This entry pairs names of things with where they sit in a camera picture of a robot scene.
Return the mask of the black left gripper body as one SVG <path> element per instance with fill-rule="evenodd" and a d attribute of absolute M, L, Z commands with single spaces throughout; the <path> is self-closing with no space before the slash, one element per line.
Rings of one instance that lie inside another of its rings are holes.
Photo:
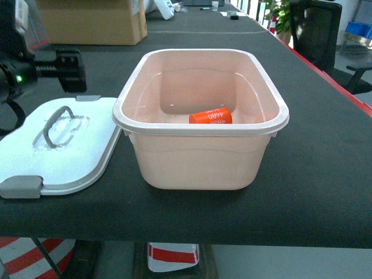
<path fill-rule="evenodd" d="M 55 60 L 36 60 L 34 62 L 38 77 L 57 78 L 64 92 L 86 92 L 86 73 L 80 51 L 57 49 L 55 54 Z"/>

